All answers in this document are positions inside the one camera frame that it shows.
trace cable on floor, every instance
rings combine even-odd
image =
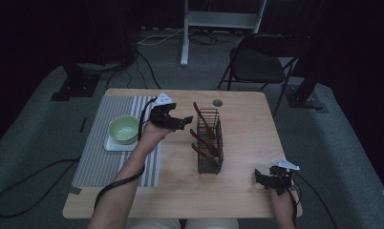
[[[139,70],[139,63],[137,59],[136,59],[136,64],[137,64],[136,71],[141,75],[142,81],[144,82],[144,88],[148,89],[147,83],[145,82],[144,74]]]
[[[111,82],[111,80],[118,74],[120,73],[121,71],[124,71],[127,69],[119,69],[119,70],[116,70],[114,73],[111,74],[111,76],[109,77],[108,79],[108,82],[106,82],[106,85],[105,85],[105,90],[108,90],[109,89],[109,83]]]
[[[215,32],[209,33],[207,31],[201,31],[200,34],[203,34],[205,37],[208,37],[210,40],[208,42],[204,42],[199,39],[193,38],[194,36],[192,36],[192,38],[189,38],[189,41],[196,45],[213,46],[213,45],[222,45],[229,42],[235,42],[241,38],[240,35],[236,35],[232,33],[226,40],[220,40],[218,36],[216,36]]]
[[[300,200],[302,200],[302,195],[303,195],[302,186],[296,180],[292,179],[292,181],[293,181],[294,185],[297,186],[297,188],[299,189],[297,191],[299,198],[297,199],[297,203],[296,203],[296,205],[299,205]]]
[[[180,33],[181,31],[183,31],[183,29],[179,29],[177,32],[175,32],[174,34],[171,34],[171,35],[151,35],[151,36],[148,36],[144,39],[142,39],[141,41],[139,41],[137,44],[138,45],[144,45],[144,46],[154,46],[154,45],[158,45],[166,40],[168,40],[169,38],[171,37],[174,37],[176,36],[178,33]],[[148,40],[148,39],[151,39],[151,38],[155,38],[155,37],[165,37],[164,39],[162,39],[161,41],[159,42],[156,42],[156,43],[143,43],[144,41]]]
[[[148,62],[147,58],[145,58],[145,56],[143,54],[141,54],[141,52],[139,52],[138,50],[136,50],[136,52],[145,60],[148,67],[150,68],[151,76],[153,77],[154,82],[156,83],[157,87],[159,87],[159,89],[161,89],[161,86],[160,86],[159,82],[157,82],[156,76],[154,75],[153,67],[151,67],[150,62]]]
[[[15,217],[18,217],[18,216],[21,216],[25,213],[28,213],[30,210],[32,210],[34,207],[36,207],[49,193],[50,191],[54,188],[54,186],[58,183],[58,181],[60,181],[60,179],[62,179],[64,177],[64,175],[71,169],[71,167],[73,167],[75,164],[77,164],[79,162],[79,159],[81,158],[78,157],[76,159],[62,159],[62,160],[58,160],[54,163],[51,163],[45,167],[43,167],[42,169],[34,172],[33,174],[31,174],[30,176],[28,177],[25,177],[15,183],[13,183],[12,185],[8,186],[7,188],[5,188],[3,191],[0,192],[0,200],[10,191],[12,190],[13,188],[16,188],[17,186],[21,185],[22,183],[24,183],[25,181],[27,181],[28,179],[32,178],[32,177],[35,177],[36,175],[40,174],[41,172],[45,171],[46,169],[49,169],[51,167],[53,167],[54,165],[56,164],[59,164],[59,163],[65,163],[65,162],[71,162],[71,164],[64,170],[63,173],[61,173],[61,175],[58,177],[58,179],[53,183],[53,185],[40,197],[40,199],[38,199],[32,206],[30,206],[29,208],[21,211],[21,212],[17,212],[17,213],[12,213],[12,214],[3,214],[3,213],[0,213],[0,218],[3,218],[3,219],[10,219],[10,218],[15,218]]]
[[[130,89],[130,88],[129,88],[129,85],[130,85],[130,83],[131,83],[132,80],[133,80],[133,76],[129,74],[128,69],[126,70],[126,73],[127,73],[127,75],[129,75],[129,82],[127,82],[126,88],[127,88],[127,89]]]
[[[338,227],[337,227],[337,224],[335,223],[334,218],[332,217],[332,214],[331,214],[329,208],[327,207],[326,203],[325,203],[324,200],[321,198],[321,196],[318,194],[318,192],[316,191],[316,189],[313,188],[313,186],[311,186],[311,184],[310,184],[307,180],[305,180],[299,173],[297,173],[296,171],[293,171],[293,173],[294,173],[295,175],[297,175],[299,178],[301,178],[301,179],[302,179],[302,180],[309,186],[309,188],[314,192],[314,194],[317,195],[317,197],[319,198],[320,202],[323,204],[324,209],[326,210],[327,214],[329,215],[329,218],[330,218],[330,221],[331,221],[331,223],[332,223],[332,226],[333,226],[335,229],[337,229],[337,228],[338,228]]]

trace gray floor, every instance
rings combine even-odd
[[[139,46],[138,49],[151,63],[164,90],[217,90],[228,52],[238,42],[236,37],[231,39],[235,41],[215,46],[191,44],[189,63],[185,68],[180,66],[180,39],[166,40],[155,46]],[[156,89],[144,60],[139,58],[138,63],[147,87]],[[137,63],[128,73],[119,73],[109,87],[145,87]],[[128,85],[129,75],[132,75],[132,80]],[[43,80],[0,141],[0,191],[49,163],[81,155],[109,76],[106,73],[101,77],[93,97],[71,98],[66,102],[50,101],[66,77],[61,68]],[[292,78],[291,82],[299,84],[301,78]],[[236,84],[232,90],[257,91],[259,87]],[[270,108],[275,106],[280,89],[275,85],[264,90]],[[326,202],[338,228],[384,228],[384,188],[381,182],[331,90],[318,85],[315,93],[325,104],[327,113],[292,109],[283,99],[275,117],[287,159],[300,165],[301,175]],[[80,132],[84,117],[87,117],[87,122]],[[55,166],[12,191],[0,202],[2,212],[14,213],[29,206],[67,166]],[[75,168],[32,211],[17,218],[0,219],[0,228],[85,228],[87,219],[64,219],[61,214]],[[332,228],[316,195],[299,178],[296,181],[303,187],[301,202],[305,212],[297,219],[297,227]],[[277,228],[273,219],[240,219],[239,222],[243,229]]]

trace person's right hand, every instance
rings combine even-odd
[[[150,154],[157,144],[172,132],[174,131],[157,127],[151,121],[148,121],[144,126],[141,139],[136,147],[141,149],[142,152]]]
[[[272,202],[273,215],[278,222],[280,229],[294,229],[293,206],[288,191],[278,196],[275,189],[269,188],[269,195]]]

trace metal mesh basket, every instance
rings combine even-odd
[[[206,143],[217,149],[217,154],[212,155],[207,146],[198,141],[198,148],[207,156],[198,155],[198,172],[200,174],[218,174],[222,170],[224,161],[222,125],[217,109],[200,109],[207,125],[212,128],[215,136],[210,138],[206,132],[204,122],[198,117],[197,135]]]

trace power cord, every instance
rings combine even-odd
[[[208,37],[210,40],[208,42],[203,42],[201,40],[198,40],[196,38],[189,38],[190,42],[196,45],[203,45],[203,46],[214,46],[214,45],[222,45],[228,42],[235,42],[241,38],[240,35],[232,34],[230,37],[228,37],[226,40],[220,40],[218,36],[216,36],[215,32],[207,32],[207,31],[201,31],[201,34]]]
[[[141,52],[139,52],[138,50],[136,50],[136,52],[145,60],[148,67],[150,68],[150,72],[151,72],[151,75],[154,79],[154,82],[156,83],[157,87],[159,87],[159,89],[161,89],[161,86],[160,86],[159,82],[157,82],[156,76],[154,75],[153,67],[151,67],[150,62],[148,62],[147,58],[145,58],[145,56],[143,54],[141,54]]]
[[[111,74],[111,76],[109,77],[108,79],[108,82],[106,82],[106,85],[105,85],[105,90],[108,90],[109,89],[109,83],[111,82],[111,80],[118,74],[120,73],[121,71],[123,71],[124,69],[119,69],[119,70],[116,70],[114,73]]]
[[[324,208],[326,209],[326,212],[327,212],[327,214],[329,215],[329,218],[330,218],[330,221],[331,221],[333,227],[334,227],[335,229],[337,229],[338,227],[337,227],[337,225],[336,225],[334,219],[332,218],[332,214],[331,214],[329,208],[327,207],[326,203],[325,203],[324,200],[321,198],[321,196],[318,194],[318,192],[316,191],[316,189],[313,188],[313,186],[311,186],[311,184],[310,184],[307,180],[305,180],[299,173],[297,173],[296,171],[293,171],[293,173],[294,173],[295,175],[297,175],[299,178],[301,178],[301,179],[302,179],[302,180],[309,186],[309,188],[314,192],[314,194],[317,195],[317,197],[320,199],[320,202],[323,204]]]
[[[133,76],[129,74],[128,69],[126,70],[126,74],[129,75],[129,82],[127,82],[126,88],[127,88],[127,89],[130,89],[130,88],[129,88],[129,85],[130,85],[130,83],[131,83],[132,80],[133,80]]]
[[[100,199],[102,198],[102,196],[108,192],[109,190],[111,189],[114,189],[114,188],[117,188],[118,186],[120,185],[123,185],[123,184],[127,184],[129,182],[132,182],[133,180],[139,178],[142,176],[142,174],[144,174],[144,170],[145,170],[145,165],[142,166],[142,168],[140,169],[140,171],[134,175],[134,176],[131,176],[131,177],[127,177],[125,179],[121,179],[119,181],[116,181],[116,182],[113,182],[107,186],[105,186],[102,190],[99,191],[99,193],[97,194],[96,196],[96,200],[95,200],[95,205],[94,205],[94,209],[96,208],[97,204],[99,203]]]
[[[297,199],[297,203],[296,203],[296,205],[299,205],[300,200],[302,200],[302,195],[303,195],[302,186],[296,180],[292,179],[292,181],[293,181],[294,185],[297,186],[297,188],[299,189],[297,191],[299,198]]]
[[[299,205],[299,201],[296,202],[293,193],[290,191],[290,189],[287,187],[287,185],[284,183],[284,180],[282,179],[283,174],[281,174],[280,170],[274,170],[274,174],[280,179],[282,185],[284,186],[285,190],[289,193],[290,200],[292,202],[293,207],[293,215],[292,215],[292,221],[293,225],[296,226],[296,217],[297,217],[297,205]]]
[[[144,108],[142,109],[141,111],[141,115],[140,115],[140,120],[139,120],[139,132],[138,132],[138,140],[141,139],[141,135],[142,135],[142,124],[143,124],[143,121],[144,121],[144,118],[145,118],[145,112],[147,111],[147,107],[155,102],[157,100],[157,98],[152,98],[150,100],[148,100],[148,102],[144,105]]]
[[[139,41],[138,45],[155,46],[155,45],[158,45],[158,44],[168,40],[169,38],[172,38],[172,37],[176,36],[181,31],[183,31],[183,29],[179,29],[177,32],[175,32],[174,34],[171,34],[171,35],[151,35],[151,36],[148,36],[148,37],[142,39],[141,41]],[[165,37],[165,38],[162,39],[161,41],[156,42],[156,43],[144,43],[144,41],[146,41],[148,39],[151,39],[151,38],[156,38],[156,37]]]
[[[65,163],[65,162],[71,162],[71,164],[64,170],[64,172],[58,177],[58,179],[53,183],[53,185],[40,197],[40,199],[38,199],[32,206],[30,206],[29,208],[21,211],[21,212],[18,212],[18,213],[13,213],[13,214],[3,214],[3,213],[0,213],[0,218],[3,218],[3,219],[10,219],[10,218],[15,218],[15,217],[18,217],[18,216],[21,216],[25,213],[28,213],[30,210],[32,210],[34,207],[36,207],[48,194],[49,192],[52,190],[52,188],[54,188],[54,186],[58,183],[58,181],[60,179],[62,179],[64,177],[64,175],[71,169],[71,167],[73,167],[76,163],[79,162],[79,159],[81,158],[81,156],[79,156],[78,158],[76,159],[62,159],[62,160],[58,160],[54,163],[51,163],[45,167],[43,167],[42,169],[34,172],[33,174],[31,174],[30,176],[28,177],[25,177],[15,183],[13,183],[12,185],[8,186],[7,188],[5,188],[3,191],[0,192],[0,199],[3,198],[7,192],[9,192],[11,189],[19,186],[20,184],[24,183],[25,181],[27,181],[28,179],[38,175],[39,173],[43,172],[44,170],[48,169],[48,168],[51,168],[53,167],[54,165],[56,164],[59,164],[59,163]]]
[[[86,68],[83,66],[78,66],[78,67],[85,74],[100,75],[100,74],[104,74],[104,73],[108,73],[108,72],[115,72],[115,71],[124,70],[128,66],[129,66],[129,64],[120,64],[120,65],[116,65],[116,66],[108,67],[108,68],[104,68],[104,69],[90,69],[90,68]]]
[[[144,82],[144,88],[148,89],[147,83],[145,82],[144,74],[139,70],[139,63],[137,60],[136,60],[136,64],[137,64],[136,71],[141,75],[142,81]]]

